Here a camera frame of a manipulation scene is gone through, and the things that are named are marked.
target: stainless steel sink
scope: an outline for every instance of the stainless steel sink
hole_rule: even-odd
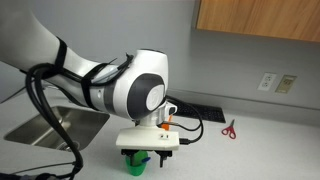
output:
[[[110,117],[104,113],[60,106],[51,109],[79,150],[89,145]],[[23,144],[70,151],[63,139],[41,115],[22,124],[7,134],[4,139]]]

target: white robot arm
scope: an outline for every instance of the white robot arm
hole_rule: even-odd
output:
[[[43,27],[23,2],[5,1],[0,9],[1,61],[27,72],[39,63],[55,64],[61,43]],[[78,56],[66,47],[63,69],[84,77],[101,63]],[[103,82],[103,75],[117,66],[100,69],[93,82]],[[84,94],[81,83],[62,75],[47,79],[64,90],[73,101],[127,119],[141,119],[154,111],[165,97],[168,87],[168,62],[164,53],[138,50],[129,68],[112,85],[90,86]]]
[[[46,81],[59,87],[76,104],[138,120],[138,126],[123,129],[118,136],[116,144],[125,155],[154,150],[160,154],[162,165],[172,150],[178,150],[178,132],[157,127],[177,110],[165,100],[168,60],[164,53],[138,50],[135,57],[127,55],[127,61],[120,66],[84,59],[42,26],[25,3],[1,2],[2,62],[24,72],[40,63],[51,64],[58,67],[59,73]]]

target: white wall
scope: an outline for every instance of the white wall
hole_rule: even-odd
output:
[[[320,109],[320,43],[194,30],[194,4],[31,1],[40,22],[85,58],[103,62],[159,49],[169,57],[171,89]],[[278,74],[269,92],[256,90],[264,72]],[[289,94],[274,93],[284,74],[298,78]],[[7,80],[0,80],[1,92],[7,91]]]

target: black cable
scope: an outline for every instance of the black cable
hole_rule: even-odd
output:
[[[107,86],[113,83],[115,80],[117,80],[129,68],[130,63],[133,60],[132,55],[128,55],[128,54],[126,55],[127,55],[127,60],[117,67],[119,72],[115,76],[113,76],[110,80],[104,83],[92,83],[92,86]]]
[[[194,128],[194,129],[190,129],[190,128],[187,128],[185,126],[182,126],[181,124],[179,123],[176,123],[176,122],[168,122],[168,121],[164,121],[162,124],[168,124],[168,125],[171,125],[171,126],[178,126],[184,130],[187,130],[187,131],[196,131],[198,130],[201,126],[200,124],[198,125],[198,127]]]
[[[72,152],[74,153],[76,157],[76,161],[74,163],[74,168],[71,173],[64,174],[57,176],[58,178],[70,178],[73,179],[74,175],[78,173],[82,166],[83,166],[83,160],[81,157],[80,152],[77,148],[74,147],[74,144],[72,143],[72,140],[68,136],[68,134],[64,131],[64,129],[61,127],[61,124],[58,122],[57,118],[51,111],[51,108],[49,104],[47,103],[45,99],[45,95],[43,93],[42,84],[41,84],[41,78],[44,72],[48,71],[52,67],[50,64],[39,64],[34,67],[32,67],[26,77],[26,89],[29,94],[29,97],[36,107],[36,109],[39,111],[39,113],[45,118],[45,120],[59,133],[59,135],[66,141]],[[35,95],[32,87],[32,77],[36,74],[35,82],[36,82],[36,91],[38,94],[38,97]]]
[[[182,104],[190,107],[194,112],[196,112],[196,114],[197,114],[197,116],[198,116],[198,119],[199,119],[199,123],[200,123],[199,125],[200,125],[200,127],[201,127],[199,136],[198,136],[197,138],[193,139],[193,140],[181,138],[181,139],[180,139],[180,143],[181,143],[181,144],[190,144],[190,143],[195,143],[195,142],[199,141],[199,140],[201,139],[201,137],[202,137],[202,135],[203,135],[203,131],[204,131],[204,127],[203,127],[203,123],[202,123],[202,118],[201,118],[201,114],[199,113],[199,111],[198,111],[196,108],[194,108],[193,106],[191,106],[190,104],[188,104],[188,103],[186,103],[186,102],[184,102],[184,101],[181,101],[181,100],[179,100],[179,99],[177,99],[177,98],[174,98],[174,97],[172,97],[172,96],[168,96],[168,95],[167,95],[166,98],[167,98],[167,99],[170,99],[170,100],[173,100],[173,101],[176,101],[176,102],[179,102],[179,103],[182,103]]]
[[[19,173],[23,173],[23,172],[27,172],[27,171],[33,171],[33,170],[37,170],[37,169],[43,169],[43,168],[55,167],[55,166],[64,166],[64,165],[69,165],[69,164],[74,164],[74,162],[51,164],[51,165],[46,165],[46,166],[39,166],[39,167],[34,167],[34,168],[30,168],[30,169],[17,171],[17,172],[11,173],[11,174],[19,174]]]
[[[62,137],[62,139],[70,147],[70,149],[72,150],[72,152],[75,156],[75,159],[76,159],[72,173],[67,174],[67,175],[57,176],[57,177],[62,179],[62,178],[66,178],[66,176],[69,177],[69,175],[70,175],[70,179],[73,179],[74,175],[77,174],[81,170],[81,168],[83,167],[83,159],[82,159],[82,156],[81,156],[79,150],[75,147],[71,138],[66,133],[66,131],[63,129],[63,127],[59,123],[58,119],[56,118],[56,116],[52,112],[52,110],[46,100],[46,97],[44,95],[41,80],[42,80],[43,74],[45,72],[48,72],[48,70],[49,70],[49,67],[46,67],[46,68],[43,67],[36,72],[36,74],[35,74],[35,88],[36,88],[36,92],[37,92],[39,101],[41,102],[41,105],[43,107],[43,112],[44,112],[45,116],[48,118],[47,120],[51,122],[51,126],[53,127],[53,129]]]

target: black strap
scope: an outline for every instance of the black strap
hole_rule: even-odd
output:
[[[52,68],[50,68],[50,70],[44,74],[43,79],[51,78],[52,76],[55,76],[63,71],[63,65],[64,65],[64,61],[66,59],[68,46],[59,37],[57,37],[57,38],[60,42],[60,46],[59,46],[56,60],[54,62],[54,65],[52,65]]]
[[[86,100],[87,106],[90,108],[99,111],[96,107],[93,106],[90,96],[90,86],[92,85],[91,80],[94,76],[96,76],[101,69],[103,69],[105,66],[107,66],[107,63],[101,63],[94,68],[92,68],[81,80],[81,87],[84,99]]]

